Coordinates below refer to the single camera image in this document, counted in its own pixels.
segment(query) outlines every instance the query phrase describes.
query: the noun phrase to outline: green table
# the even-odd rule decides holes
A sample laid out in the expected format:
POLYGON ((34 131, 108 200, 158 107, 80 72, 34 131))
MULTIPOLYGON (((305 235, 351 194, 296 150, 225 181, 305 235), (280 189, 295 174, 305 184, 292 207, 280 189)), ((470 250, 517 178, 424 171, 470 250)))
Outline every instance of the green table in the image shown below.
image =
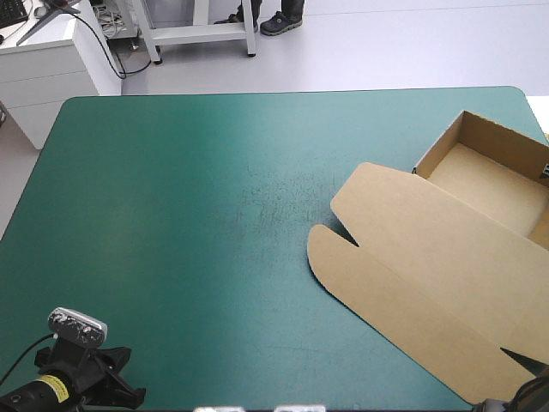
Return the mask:
POLYGON ((467 409, 305 253, 360 162, 412 170, 462 109, 544 142, 514 88, 68 101, 0 243, 0 369, 65 306, 134 349, 144 409, 467 409))

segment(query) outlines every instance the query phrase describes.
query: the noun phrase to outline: trouser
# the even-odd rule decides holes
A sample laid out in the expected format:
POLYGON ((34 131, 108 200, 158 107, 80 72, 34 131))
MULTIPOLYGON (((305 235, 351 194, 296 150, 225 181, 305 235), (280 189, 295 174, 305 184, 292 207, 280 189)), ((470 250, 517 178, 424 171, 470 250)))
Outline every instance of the trouser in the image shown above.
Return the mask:
MULTIPOLYGON (((262 0, 251 0, 251 13, 254 16, 254 21, 259 17, 262 0)), ((291 21, 300 21, 303 18, 303 8, 305 0, 282 0, 282 13, 291 21)), ((242 17, 242 5, 238 6, 238 16, 242 17)))

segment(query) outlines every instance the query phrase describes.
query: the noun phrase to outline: gray floor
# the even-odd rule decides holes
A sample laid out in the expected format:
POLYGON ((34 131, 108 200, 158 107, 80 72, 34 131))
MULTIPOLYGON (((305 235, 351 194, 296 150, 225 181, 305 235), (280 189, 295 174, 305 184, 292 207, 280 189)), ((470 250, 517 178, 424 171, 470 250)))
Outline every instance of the gray floor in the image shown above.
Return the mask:
MULTIPOLYGON (((212 0, 211 18, 238 0, 212 0)), ((264 0, 262 19, 280 6, 264 0)), ((190 2, 149 0, 158 26, 184 24, 190 2)), ((163 49, 164 63, 132 76, 125 94, 211 94, 511 85, 549 96, 549 0, 308 0, 305 24, 278 38, 163 49)), ((118 45, 127 70, 148 60, 118 45)), ((532 100, 549 128, 549 98, 532 100)), ((0 236, 38 152, 0 137, 0 236)))

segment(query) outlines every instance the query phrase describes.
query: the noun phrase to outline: white cabinet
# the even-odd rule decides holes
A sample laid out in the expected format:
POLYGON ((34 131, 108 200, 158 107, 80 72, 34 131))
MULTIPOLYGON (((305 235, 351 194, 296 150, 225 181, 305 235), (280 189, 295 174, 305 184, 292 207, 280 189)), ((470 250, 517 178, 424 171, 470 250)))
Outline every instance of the white cabinet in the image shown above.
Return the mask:
MULTIPOLYGON (((27 0, 28 8, 31 2, 35 9, 41 5, 39 0, 27 0)), ((88 0, 76 7, 99 35, 116 67, 88 0)), ((122 81, 112 72, 94 35, 70 15, 60 15, 16 46, 35 22, 32 16, 0 45, 0 101, 34 147, 42 148, 64 101, 76 96, 120 95, 122 81)), ((0 34, 7 37, 16 28, 0 29, 0 34)))

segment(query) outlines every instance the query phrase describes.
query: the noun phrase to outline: wire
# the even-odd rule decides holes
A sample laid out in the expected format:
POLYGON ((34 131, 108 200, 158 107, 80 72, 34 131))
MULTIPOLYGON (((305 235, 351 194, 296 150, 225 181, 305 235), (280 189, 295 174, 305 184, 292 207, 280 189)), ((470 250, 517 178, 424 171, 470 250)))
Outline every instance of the wire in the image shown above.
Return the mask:
POLYGON ((149 60, 148 63, 147 63, 145 66, 141 67, 139 70, 126 71, 124 65, 122 64, 122 59, 121 59, 120 56, 118 55, 117 51, 116 51, 116 50, 113 50, 113 52, 114 52, 114 55, 117 57, 118 64, 120 64, 120 67, 122 68, 122 73, 123 73, 124 75, 134 75, 134 74, 136 74, 136 73, 140 73, 140 72, 144 71, 144 70, 145 70, 148 66, 150 66, 151 63, 152 63, 152 60, 149 60))
MULTIPOLYGON (((33 13, 33 10, 34 10, 34 2, 33 0, 31 0, 31 9, 28 11, 28 15, 32 15, 33 13)), ((7 39, 9 39, 10 37, 13 37, 15 34, 17 34, 22 28, 24 28, 27 23, 29 23, 30 20, 27 20, 27 21, 24 21, 16 30, 14 30, 13 32, 11 32, 10 34, 8 34, 6 37, 4 37, 4 41, 6 41, 7 39)))
POLYGON ((87 21, 85 21, 84 19, 82 19, 79 15, 75 14, 75 13, 71 13, 69 12, 68 10, 58 6, 55 4, 55 2, 51 2, 51 4, 53 4, 54 7, 57 7, 58 9, 61 9, 64 13, 68 14, 68 15, 72 15, 75 19, 77 19, 78 21, 81 21, 87 28, 89 28, 89 31, 92 32, 92 34, 94 35, 95 39, 97 40, 97 42, 99 43, 100 47, 101 47, 101 50, 103 51, 103 54, 105 55, 105 58, 106 58, 106 61, 107 63, 109 64, 109 66, 111 66, 111 69, 112 71, 114 72, 114 74, 121 80, 124 80, 128 77, 128 75, 134 75, 135 73, 139 73, 141 71, 144 71, 151 63, 152 61, 149 60, 148 63, 140 68, 139 70, 134 70, 134 71, 126 71, 124 69, 124 67, 122 68, 122 71, 118 71, 117 68, 114 67, 114 65, 112 64, 112 61, 111 59, 109 58, 109 53, 106 52, 106 49, 105 47, 103 46, 103 43, 101 43, 101 40, 100 40, 100 37, 97 35, 97 33, 95 32, 95 30, 89 25, 87 24, 87 21))
POLYGON ((17 365, 19 365, 19 362, 22 361, 22 359, 25 357, 26 354, 28 354, 31 350, 33 350, 33 348, 35 346, 40 345, 43 341, 47 341, 48 339, 52 339, 52 338, 53 338, 53 334, 51 333, 50 335, 46 335, 44 337, 41 337, 38 341, 36 341, 31 346, 26 348, 25 351, 21 354, 21 356, 19 356, 19 358, 17 358, 17 360, 11 366, 11 368, 3 375, 2 379, 0 379, 0 386, 2 386, 2 384, 6 381, 8 376, 14 371, 14 369, 17 367, 17 365))

